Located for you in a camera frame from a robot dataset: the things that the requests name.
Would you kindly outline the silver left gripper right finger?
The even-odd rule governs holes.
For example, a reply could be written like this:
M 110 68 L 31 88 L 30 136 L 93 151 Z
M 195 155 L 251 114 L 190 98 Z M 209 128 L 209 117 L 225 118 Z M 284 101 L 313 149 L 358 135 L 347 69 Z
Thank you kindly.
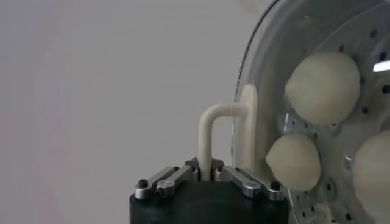
M 252 200 L 283 201 L 282 187 L 277 181 L 269 181 L 248 168 L 226 166 L 221 160 L 212 159 L 212 194 L 221 197 L 243 197 Z

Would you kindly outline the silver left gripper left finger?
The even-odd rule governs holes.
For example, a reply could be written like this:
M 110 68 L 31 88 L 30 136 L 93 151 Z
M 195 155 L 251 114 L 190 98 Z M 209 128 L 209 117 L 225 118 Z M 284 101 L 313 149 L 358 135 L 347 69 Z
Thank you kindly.
M 176 189 L 184 181 L 199 180 L 199 163 L 197 158 L 185 161 L 182 167 L 165 167 L 148 179 L 140 179 L 135 186 L 134 197 L 138 200 L 148 200 L 156 193 L 161 197 L 175 194 Z

